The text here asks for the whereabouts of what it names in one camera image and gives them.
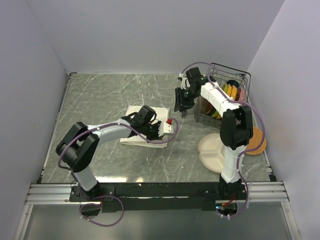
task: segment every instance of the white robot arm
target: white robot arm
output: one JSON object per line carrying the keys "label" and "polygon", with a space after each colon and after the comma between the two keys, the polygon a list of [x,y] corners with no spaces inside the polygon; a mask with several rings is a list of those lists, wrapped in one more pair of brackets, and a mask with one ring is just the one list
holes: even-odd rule
{"label": "white robot arm", "polygon": [[239,182],[239,170],[242,166],[242,157],[237,160],[243,152],[249,139],[253,136],[252,111],[247,106],[227,101],[225,94],[213,77],[201,75],[199,68],[191,68],[186,72],[186,77],[179,76],[181,88],[175,89],[175,108],[180,111],[182,117],[186,110],[195,105],[194,99],[202,96],[219,112],[222,116],[220,138],[225,145],[224,167],[221,173],[222,179],[227,184]]}
{"label": "white robot arm", "polygon": [[84,125],[82,122],[77,122],[55,150],[59,156],[62,156],[61,160],[68,165],[62,168],[70,171],[88,198],[96,196],[99,182],[90,168],[96,148],[109,141],[136,136],[137,133],[145,136],[147,141],[153,141],[161,140],[165,134],[174,132],[170,119],[162,122],[156,117],[156,112],[145,105],[139,112],[110,123]]}

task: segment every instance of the black wire basket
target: black wire basket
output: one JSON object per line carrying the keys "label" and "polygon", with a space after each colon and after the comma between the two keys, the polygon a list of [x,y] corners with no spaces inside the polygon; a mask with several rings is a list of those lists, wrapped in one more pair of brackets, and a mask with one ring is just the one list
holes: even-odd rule
{"label": "black wire basket", "polygon": [[[214,69],[210,66],[206,72],[206,75],[213,73],[212,76],[215,78],[220,87],[222,87],[228,81],[230,81],[229,83],[233,82],[233,84],[236,84],[234,82],[236,81],[238,83],[237,88],[242,87],[244,89],[244,101],[247,102],[249,96],[251,74],[249,72],[224,66],[218,63],[213,62],[211,64],[214,66]],[[220,129],[221,118],[218,117],[217,119],[217,117],[213,117],[212,112],[214,111],[214,109],[209,113],[203,111],[204,108],[207,108],[206,105],[208,104],[210,105],[210,103],[202,96],[198,97],[194,106],[194,119],[197,123],[202,123]]]}

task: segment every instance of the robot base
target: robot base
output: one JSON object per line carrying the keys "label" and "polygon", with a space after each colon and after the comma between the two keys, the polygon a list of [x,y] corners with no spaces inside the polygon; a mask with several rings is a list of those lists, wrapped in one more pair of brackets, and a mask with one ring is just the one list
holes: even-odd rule
{"label": "robot base", "polygon": [[[201,209],[215,211],[216,201],[245,200],[245,186],[238,184],[235,191],[223,190],[220,182],[142,182],[142,183],[100,183],[99,196],[113,195],[121,199],[125,210],[174,210]],[[73,186],[70,202],[100,202],[81,196],[78,186]],[[121,211],[118,201],[106,197],[102,201],[102,212]]]}

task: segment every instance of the gray marble table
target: gray marble table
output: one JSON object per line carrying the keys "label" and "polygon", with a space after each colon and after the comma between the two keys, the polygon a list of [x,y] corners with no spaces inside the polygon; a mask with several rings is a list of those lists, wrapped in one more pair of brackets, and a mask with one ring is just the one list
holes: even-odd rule
{"label": "gray marble table", "polygon": [[[68,171],[57,167],[55,148],[70,127],[113,122],[124,116],[128,105],[170,108],[180,129],[166,148],[148,148],[108,142],[96,150],[91,168],[100,182],[201,182],[218,181],[219,174],[203,166],[198,143],[219,130],[196,123],[193,109],[186,118],[174,112],[177,74],[74,74],[63,104],[42,183],[71,183]],[[248,181],[269,181],[262,154],[245,155],[242,173]]]}

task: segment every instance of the white wall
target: white wall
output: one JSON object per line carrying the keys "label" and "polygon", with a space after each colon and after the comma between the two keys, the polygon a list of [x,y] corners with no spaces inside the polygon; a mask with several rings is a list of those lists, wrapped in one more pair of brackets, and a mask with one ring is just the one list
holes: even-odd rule
{"label": "white wall", "polygon": [[286,0],[249,72],[267,152],[303,239],[320,239],[320,1]]}
{"label": "white wall", "polygon": [[24,0],[0,5],[0,239],[44,164],[67,74]]}
{"label": "white wall", "polygon": [[284,0],[27,0],[67,72],[247,70]]}

